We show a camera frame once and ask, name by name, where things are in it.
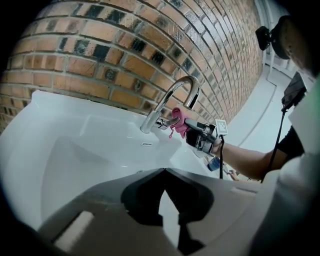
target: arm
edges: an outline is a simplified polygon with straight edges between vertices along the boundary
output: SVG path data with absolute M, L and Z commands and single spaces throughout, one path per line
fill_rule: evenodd
M 221 141 L 214 143 L 211 153 L 220 157 Z M 223 145 L 223 161 L 241 174 L 255 180 L 261 180 L 266 175 L 273 151 L 261 153 L 254 150 L 240 148 L 228 143 Z M 271 170 L 280 169 L 286 161 L 287 154 L 277 150 Z

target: bottle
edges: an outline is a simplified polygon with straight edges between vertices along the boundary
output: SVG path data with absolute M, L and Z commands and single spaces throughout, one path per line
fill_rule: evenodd
M 211 172 L 220 169 L 220 158 L 215 156 L 207 166 Z

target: sink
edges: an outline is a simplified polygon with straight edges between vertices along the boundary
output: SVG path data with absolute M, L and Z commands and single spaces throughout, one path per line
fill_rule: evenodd
M 36 91 L 0 136 L 0 174 L 16 216 L 34 229 L 88 188 L 156 168 L 210 175 L 178 133 L 140 131 L 146 117 Z

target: black shirt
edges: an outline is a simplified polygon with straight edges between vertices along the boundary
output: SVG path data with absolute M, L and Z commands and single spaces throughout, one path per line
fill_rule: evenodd
M 298 157 L 305 152 L 300 139 L 292 126 L 287 135 L 280 141 L 277 149 L 287 154 L 286 161 Z

